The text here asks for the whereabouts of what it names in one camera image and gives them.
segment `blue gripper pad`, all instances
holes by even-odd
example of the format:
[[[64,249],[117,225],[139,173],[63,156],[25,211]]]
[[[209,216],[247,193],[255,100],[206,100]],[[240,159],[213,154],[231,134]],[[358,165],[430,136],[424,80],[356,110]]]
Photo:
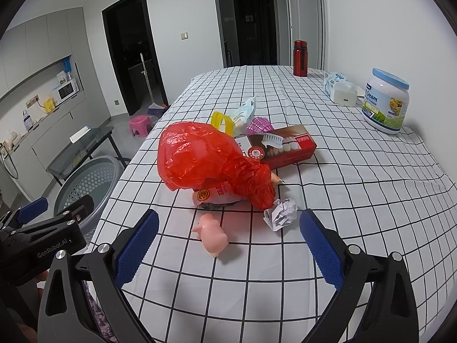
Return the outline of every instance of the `blue gripper pad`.
[[[321,228],[324,227],[311,210],[302,212],[300,232],[325,281],[340,290],[344,284],[343,262]]]
[[[35,219],[38,215],[43,214],[47,211],[48,203],[47,199],[42,197],[34,202],[31,202],[27,206],[23,207],[17,217],[19,224],[27,224],[31,220]]]
[[[124,230],[135,230],[135,232],[130,236],[127,244],[116,257],[114,281],[118,288],[122,288],[124,284],[133,280],[141,261],[159,231],[158,214],[154,210],[149,210],[145,215],[148,216],[138,227],[135,226],[133,229]]]

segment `metal screw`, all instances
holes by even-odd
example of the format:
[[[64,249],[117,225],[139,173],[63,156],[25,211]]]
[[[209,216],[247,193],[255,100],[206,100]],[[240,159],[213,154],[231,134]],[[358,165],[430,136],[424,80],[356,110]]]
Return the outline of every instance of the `metal screw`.
[[[109,249],[110,249],[109,244],[101,244],[97,247],[97,251],[102,254],[106,253]]]
[[[400,262],[400,261],[403,259],[403,257],[401,256],[401,254],[398,253],[398,252],[393,252],[393,253],[392,253],[392,258],[393,258],[394,260],[396,260],[397,262]]]
[[[56,253],[56,258],[57,258],[57,259],[62,259],[66,254],[67,254],[67,252],[66,252],[65,250],[59,250],[59,251]]]
[[[357,245],[349,245],[348,247],[349,253],[357,255],[360,254],[360,247]]]

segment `red thermos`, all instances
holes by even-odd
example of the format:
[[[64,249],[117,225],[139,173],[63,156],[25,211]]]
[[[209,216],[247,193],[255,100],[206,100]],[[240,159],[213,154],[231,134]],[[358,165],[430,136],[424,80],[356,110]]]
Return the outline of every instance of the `red thermos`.
[[[293,49],[293,75],[308,77],[308,43],[295,41]]]

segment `table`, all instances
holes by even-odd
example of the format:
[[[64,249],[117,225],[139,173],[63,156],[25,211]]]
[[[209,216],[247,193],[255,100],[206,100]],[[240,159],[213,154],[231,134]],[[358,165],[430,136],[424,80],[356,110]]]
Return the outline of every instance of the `table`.
[[[113,139],[113,127],[98,127],[91,129],[83,135],[76,143],[69,143],[65,149],[49,164],[46,171],[56,179],[57,183],[62,186],[60,179],[67,178],[78,169],[89,158],[92,159],[92,153],[100,147],[107,139],[111,142],[117,159],[122,163],[124,168],[127,167],[125,159],[121,156],[119,149]]]
[[[216,259],[194,233],[202,210],[187,190],[170,191],[157,173],[159,137],[179,121],[209,122],[256,96],[255,114],[274,128],[303,124],[317,144],[306,161],[276,169],[280,198],[366,253],[401,253],[408,265],[422,337],[433,334],[453,299],[457,271],[457,189],[422,139],[367,124],[359,108],[337,106],[322,91],[324,72],[295,77],[291,67],[231,67],[193,79],[157,122],[118,182],[88,251],[111,243],[154,209],[159,234],[135,278],[123,287],[157,342],[299,343],[335,289],[323,279],[298,222],[272,232],[248,201],[212,212],[229,245]],[[370,294],[365,285],[342,337],[351,338]]]

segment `toy pig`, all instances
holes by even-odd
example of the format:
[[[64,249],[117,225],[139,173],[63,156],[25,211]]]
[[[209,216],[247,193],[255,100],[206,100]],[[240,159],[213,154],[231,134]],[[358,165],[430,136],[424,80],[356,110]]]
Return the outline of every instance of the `toy pig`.
[[[227,235],[219,225],[219,221],[214,219],[211,214],[202,215],[197,226],[192,228],[192,232],[197,233],[197,238],[202,240],[206,251],[213,257],[217,257],[229,244]]]

